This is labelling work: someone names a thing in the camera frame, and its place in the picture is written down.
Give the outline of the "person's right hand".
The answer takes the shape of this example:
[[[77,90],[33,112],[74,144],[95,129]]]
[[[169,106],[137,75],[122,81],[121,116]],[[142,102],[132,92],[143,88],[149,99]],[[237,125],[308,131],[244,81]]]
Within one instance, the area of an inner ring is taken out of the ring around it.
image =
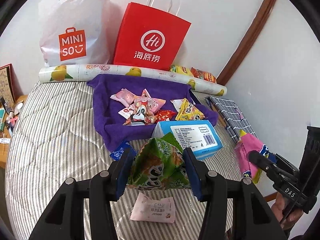
[[[280,223],[283,230],[287,230],[292,228],[302,217],[303,211],[301,209],[296,209],[293,211],[286,219],[283,217],[283,211],[287,207],[286,199],[278,192],[276,196],[275,203],[271,206],[271,210],[273,211],[275,217]]]

